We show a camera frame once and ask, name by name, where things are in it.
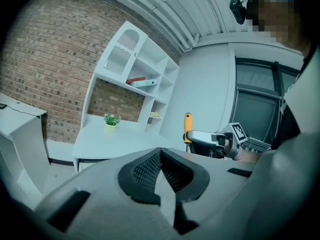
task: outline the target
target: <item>cabinet door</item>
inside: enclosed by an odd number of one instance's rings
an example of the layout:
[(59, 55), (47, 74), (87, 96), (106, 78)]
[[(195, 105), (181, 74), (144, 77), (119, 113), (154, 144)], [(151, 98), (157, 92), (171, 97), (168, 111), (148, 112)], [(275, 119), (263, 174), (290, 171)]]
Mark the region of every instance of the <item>cabinet door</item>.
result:
[(147, 34), (126, 21), (101, 55), (94, 72), (114, 84), (125, 83)]

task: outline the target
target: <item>person's arm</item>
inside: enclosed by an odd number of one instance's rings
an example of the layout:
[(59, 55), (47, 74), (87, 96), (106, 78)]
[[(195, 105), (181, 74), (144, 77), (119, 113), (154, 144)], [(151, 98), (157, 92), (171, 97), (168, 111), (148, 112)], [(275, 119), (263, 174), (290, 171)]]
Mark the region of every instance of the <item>person's arm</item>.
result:
[[(228, 154), (231, 150), (231, 142), (229, 140), (225, 141), (225, 154)], [(239, 148), (238, 154), (233, 159), (234, 161), (246, 162), (246, 163), (257, 163), (261, 157), (262, 153), (256, 153), (244, 150), (242, 147)]]

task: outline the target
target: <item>brick wall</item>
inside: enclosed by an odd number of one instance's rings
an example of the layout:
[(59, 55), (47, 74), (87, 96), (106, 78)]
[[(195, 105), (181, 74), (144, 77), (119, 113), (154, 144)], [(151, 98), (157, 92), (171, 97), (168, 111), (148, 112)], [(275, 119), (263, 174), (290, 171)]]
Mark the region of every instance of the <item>brick wall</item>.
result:
[[(147, 33), (177, 63), (179, 53), (141, 16), (114, 0), (31, 0), (0, 58), (0, 91), (48, 111), (43, 137), (74, 143), (87, 88), (112, 36), (125, 21)], [(88, 113), (137, 121), (144, 97), (97, 81)]]

